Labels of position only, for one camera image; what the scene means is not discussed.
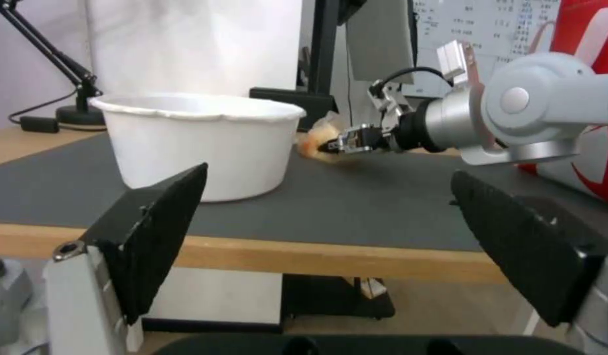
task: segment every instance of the red and white object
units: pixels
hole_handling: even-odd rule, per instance
[[[550,50],[572,54],[597,74],[608,73],[608,0],[563,0]],[[608,127],[580,137],[580,155],[520,167],[608,202]]]

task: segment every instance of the cable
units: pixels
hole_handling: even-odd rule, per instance
[[[14,112],[14,113],[8,115],[8,120],[11,121],[11,123],[14,123],[14,124],[21,124],[20,121],[14,119],[14,118],[17,117],[17,116],[19,116],[19,115],[26,114],[26,113],[28,113],[30,111],[38,110],[39,108],[43,108],[43,107],[46,107],[48,105],[52,105],[52,104],[58,103],[59,101],[63,101],[65,99],[69,99],[70,97],[74,96],[77,91],[78,91],[78,89],[75,89],[74,91],[70,92],[69,94],[67,94],[65,96],[61,96],[58,99],[53,99],[53,100],[47,101],[45,103],[35,105],[33,107],[25,108],[23,110]],[[79,132],[104,132],[104,131],[106,131],[106,128],[77,128],[77,127],[70,127],[70,126],[64,126],[64,125],[61,125],[59,127],[62,130],[79,131]]]
[[[11,121],[14,124],[20,124],[20,121],[17,121],[13,117],[16,117],[16,116],[19,116],[19,115],[23,115],[23,114],[27,114],[30,111],[38,110],[39,108],[46,107],[46,106],[52,105],[54,103],[58,103],[61,100],[65,100],[65,99],[67,99],[69,97],[72,97],[74,94],[76,94],[76,92],[77,92],[77,89],[75,89],[74,91],[70,92],[70,94],[67,94],[65,96],[59,97],[58,99],[54,99],[54,100],[48,101],[47,103],[38,104],[36,106],[25,108],[25,109],[23,109],[21,111],[14,112],[14,113],[8,115],[8,120]]]
[[[345,21],[345,72],[347,72],[347,107],[350,111],[350,126],[353,126],[352,119],[352,98],[350,95],[350,55],[347,49],[347,22]]]
[[[439,71],[439,70],[433,69],[433,68],[429,68],[429,67],[405,68],[405,69],[401,69],[401,70],[398,70],[396,72],[393,72],[392,74],[390,74],[389,76],[387,76],[387,78],[381,80],[376,85],[376,91],[380,93],[381,90],[383,90],[383,87],[385,87],[385,85],[387,85],[387,83],[389,83],[393,79],[398,78],[401,75],[409,74],[410,72],[420,72],[420,71],[430,72],[431,74],[436,74],[440,78],[444,79],[444,75],[442,74],[442,72]],[[446,79],[444,79],[444,81],[446,81],[446,83],[448,83],[448,85],[450,85],[451,87],[453,86],[453,83],[451,81],[448,81]]]
[[[34,352],[36,352],[37,350],[40,350],[42,348],[45,348],[47,346],[47,344],[39,344],[38,346],[33,346],[32,348],[24,351],[22,353],[22,355],[32,355]]]

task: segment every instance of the black foam pad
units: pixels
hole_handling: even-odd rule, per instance
[[[158,192],[151,204],[142,207],[142,217],[124,231],[128,238],[122,244],[105,236],[97,239],[92,232],[86,232],[84,239],[93,240],[105,256],[109,276],[129,325],[151,308],[184,242],[206,180],[207,164],[202,164]],[[145,195],[154,196],[155,191],[145,189]],[[95,230],[96,224],[92,227],[92,231]]]
[[[463,171],[451,188],[482,248],[543,320],[572,321],[608,241],[551,200],[509,195]]]

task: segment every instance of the whiteboard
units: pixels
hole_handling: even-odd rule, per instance
[[[452,40],[473,44],[479,78],[523,56],[539,28],[556,20],[560,0],[414,0],[418,14],[419,66],[438,68],[436,49]],[[547,51],[553,28],[543,34],[537,51]],[[442,97],[450,87],[435,75],[418,72],[405,96]]]

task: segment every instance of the white plastic tub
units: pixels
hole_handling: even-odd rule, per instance
[[[122,180],[151,186],[209,164],[203,201],[271,191],[284,178],[302,108],[245,97],[104,95],[103,110]]]

